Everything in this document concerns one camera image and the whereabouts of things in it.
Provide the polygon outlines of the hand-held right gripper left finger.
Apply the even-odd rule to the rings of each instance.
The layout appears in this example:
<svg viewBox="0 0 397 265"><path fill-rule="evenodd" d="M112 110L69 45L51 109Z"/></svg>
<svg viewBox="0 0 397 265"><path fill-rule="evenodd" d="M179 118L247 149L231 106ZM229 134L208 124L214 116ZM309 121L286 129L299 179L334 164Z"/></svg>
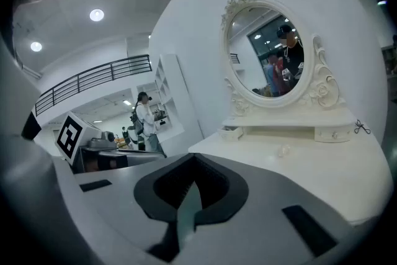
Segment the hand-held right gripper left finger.
<svg viewBox="0 0 397 265"><path fill-rule="evenodd" d="M83 174L73 174L65 160L53 159L68 212L100 264L163 264L147 249L162 240L167 223L148 218L133 191L143 176L181 157Z"/></svg>

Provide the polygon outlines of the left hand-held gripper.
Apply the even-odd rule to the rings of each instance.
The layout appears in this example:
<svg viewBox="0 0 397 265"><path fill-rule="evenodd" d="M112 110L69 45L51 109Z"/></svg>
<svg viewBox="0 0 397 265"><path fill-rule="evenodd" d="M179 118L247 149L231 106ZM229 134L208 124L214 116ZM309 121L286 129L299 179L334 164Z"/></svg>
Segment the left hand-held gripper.
<svg viewBox="0 0 397 265"><path fill-rule="evenodd" d="M114 134L68 112L55 145L75 174L137 166L166 158L162 153L118 150Z"/></svg>

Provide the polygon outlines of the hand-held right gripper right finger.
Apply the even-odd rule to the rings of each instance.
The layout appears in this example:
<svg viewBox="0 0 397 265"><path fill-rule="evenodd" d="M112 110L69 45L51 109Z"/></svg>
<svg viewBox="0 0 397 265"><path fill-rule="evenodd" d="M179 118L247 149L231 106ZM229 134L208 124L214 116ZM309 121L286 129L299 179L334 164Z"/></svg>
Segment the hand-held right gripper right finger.
<svg viewBox="0 0 397 265"><path fill-rule="evenodd" d="M208 155L242 176L249 194L227 222L197 227L181 252L182 264L337 264L353 233L343 216L291 179L263 168ZM315 256L283 212L298 205L335 241Z"/></svg>

